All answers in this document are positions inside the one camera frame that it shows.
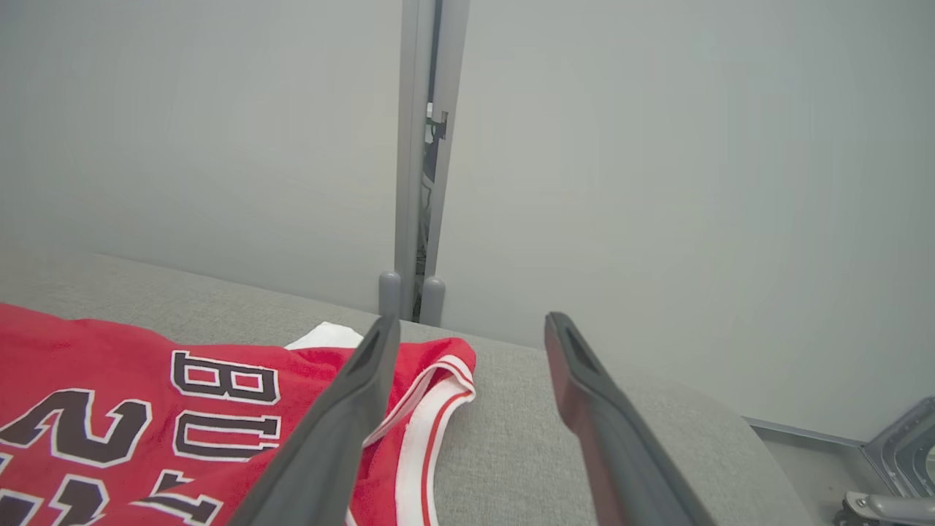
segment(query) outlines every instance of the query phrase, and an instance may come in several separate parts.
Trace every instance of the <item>gray floor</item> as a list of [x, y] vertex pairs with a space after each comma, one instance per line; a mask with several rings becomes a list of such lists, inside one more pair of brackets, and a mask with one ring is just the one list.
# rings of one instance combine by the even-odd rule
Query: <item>gray floor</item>
[[815, 526], [831, 524], [848, 490], [891, 494], [856, 447], [754, 429], [792, 482]]

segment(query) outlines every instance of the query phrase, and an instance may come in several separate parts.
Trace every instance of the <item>red jersey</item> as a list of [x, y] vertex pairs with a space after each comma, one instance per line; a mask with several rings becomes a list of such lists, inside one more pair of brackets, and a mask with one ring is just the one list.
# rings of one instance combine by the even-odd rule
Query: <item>red jersey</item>
[[[0, 518], [222, 525], [352, 349], [179, 345], [0, 304]], [[474, 399], [458, 339], [403, 343], [348, 524], [437, 524], [432, 476]]]

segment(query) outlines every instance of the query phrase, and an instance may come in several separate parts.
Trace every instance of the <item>red fabric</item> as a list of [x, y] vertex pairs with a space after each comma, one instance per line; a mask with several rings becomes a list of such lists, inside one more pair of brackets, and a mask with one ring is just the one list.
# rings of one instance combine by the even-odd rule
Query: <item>red fabric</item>
[[[191, 366], [185, 370], [181, 387], [176, 385], [178, 381], [173, 383], [174, 351], [177, 372], [180, 368], [184, 370], [180, 363]], [[97, 320], [63, 320], [0, 304], [0, 488], [3, 489], [0, 490], [0, 510], [22, 511], [24, 504], [16, 500], [29, 501], [28, 497], [33, 496], [42, 499], [42, 503], [34, 506], [31, 526], [52, 524], [68, 513], [78, 518], [82, 512], [77, 509], [80, 506], [69, 508], [67, 495], [71, 493], [63, 491], [66, 476], [75, 475], [72, 478], [77, 477], [78, 482], [85, 481], [85, 489], [90, 487], [88, 484], [96, 484], [95, 480], [102, 481], [106, 487], [108, 500], [97, 510], [98, 515], [93, 516], [95, 524], [182, 524], [184, 510], [173, 514], [164, 506], [161, 508], [160, 502], [130, 504], [150, 498], [160, 475], [164, 470], [171, 470], [171, 473], [180, 472], [180, 475], [172, 475], [177, 480], [191, 481], [166, 489], [164, 493], [188, 497], [191, 506], [203, 506], [198, 512], [203, 520], [189, 517], [188, 523], [225, 524], [276, 450], [257, 452], [244, 460], [193, 458], [182, 454], [196, 451], [197, 457], [200, 452], [208, 451], [211, 455], [226, 455], [228, 449], [221, 445], [256, 448], [260, 444], [270, 445], [268, 447], [284, 444], [351, 353], [352, 349], [333, 348], [288, 351], [282, 347], [257, 345], [178, 345], [145, 329]], [[460, 358], [473, 371], [474, 353], [461, 340], [403, 343], [388, 414], [402, 401], [419, 373], [446, 356]], [[212, 362], [196, 361], [199, 358], [241, 364], [247, 369], [236, 373], [213, 371], [211, 367], [214, 366], [201, 367]], [[269, 384], [264, 393], [255, 395], [257, 398], [266, 396], [265, 400], [238, 397], [240, 394], [254, 396], [251, 393], [262, 390], [261, 386], [268, 380], [263, 374], [271, 374], [262, 373], [261, 369], [253, 374], [249, 368], [276, 372], [277, 400], [270, 400]], [[430, 387], [451, 372], [436, 369], [431, 374]], [[227, 394], [223, 393], [224, 385], [216, 385], [220, 383], [219, 376], [224, 375], [229, 376], [230, 385], [236, 388]], [[198, 389], [214, 390], [206, 396]], [[111, 444], [131, 436], [128, 434], [132, 433], [131, 420], [134, 416], [142, 418], [146, 403], [150, 405], [151, 419], [138, 432], [136, 445], [127, 449], [125, 459], [113, 458], [121, 453], [120, 444], [96, 446], [92, 444], [94, 441], [84, 438], [81, 426], [74, 425], [79, 420], [73, 418], [71, 424], [66, 422], [65, 415], [69, 411], [71, 416], [81, 413], [74, 410], [74, 404], [78, 403], [75, 401], [87, 397], [91, 391], [90, 431], [99, 437], [97, 442], [100, 443], [106, 442], [111, 429], [116, 430], [110, 436]], [[56, 392], [64, 394], [50, 399]], [[49, 414], [36, 426], [31, 426], [26, 421], [28, 418], [23, 419], [43, 401], [49, 405], [42, 407], [52, 407], [54, 403], [48, 400], [72, 405], [68, 406], [70, 409]], [[108, 412], [118, 406], [125, 408], [125, 414], [116, 418], [109, 416]], [[276, 417], [279, 424], [273, 426]], [[182, 432], [180, 427], [185, 428], [182, 424], [188, 421], [185, 418], [193, 420], [187, 432]], [[215, 427], [228, 421], [235, 422], [229, 429]], [[407, 417], [403, 418], [380, 441], [364, 450], [352, 500], [353, 514], [359, 524], [396, 524], [396, 464], [407, 421]], [[209, 423], [207, 427], [201, 425], [205, 422]], [[238, 431], [243, 422], [266, 426], [265, 431]], [[278, 437], [270, 438], [274, 428]], [[42, 434], [25, 445], [32, 436], [28, 431], [32, 429]], [[83, 442], [70, 446], [76, 444], [73, 436], [76, 429], [82, 435], [79, 442]], [[178, 443], [180, 432], [183, 435], [181, 446]], [[93, 457], [93, 461], [84, 461], [80, 455]], [[82, 494], [77, 492], [78, 482], [69, 490], [74, 489], [75, 495]], [[169, 507], [178, 512], [177, 507], [172, 507], [178, 502], [184, 500], [176, 498]], [[206, 518], [209, 508], [218, 507], [212, 503], [220, 503], [220, 507]]]

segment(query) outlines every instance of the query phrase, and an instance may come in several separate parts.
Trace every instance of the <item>gray cushion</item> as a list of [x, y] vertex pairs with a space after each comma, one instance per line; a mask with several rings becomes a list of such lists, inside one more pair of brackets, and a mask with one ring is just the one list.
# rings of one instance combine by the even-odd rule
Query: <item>gray cushion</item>
[[[12, 241], [0, 247], [0, 301], [132, 324], [179, 343], [286, 344], [322, 321], [363, 333], [376, 319], [115, 257]], [[581, 451], [555, 409], [544, 352], [408, 322], [402, 336], [458, 336], [478, 355], [477, 400], [454, 414], [436, 468], [442, 524], [595, 523]], [[718, 524], [808, 522], [783, 472], [736, 414], [636, 371], [610, 373]]]

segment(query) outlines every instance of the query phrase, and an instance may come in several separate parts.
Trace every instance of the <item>white partition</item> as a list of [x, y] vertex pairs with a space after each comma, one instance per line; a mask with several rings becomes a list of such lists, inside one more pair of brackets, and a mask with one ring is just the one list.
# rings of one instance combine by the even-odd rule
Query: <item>white partition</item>
[[394, 269], [402, 13], [4, 2], [0, 224], [376, 312]]
[[443, 327], [572, 316], [744, 416], [935, 394], [935, 3], [471, 0]]

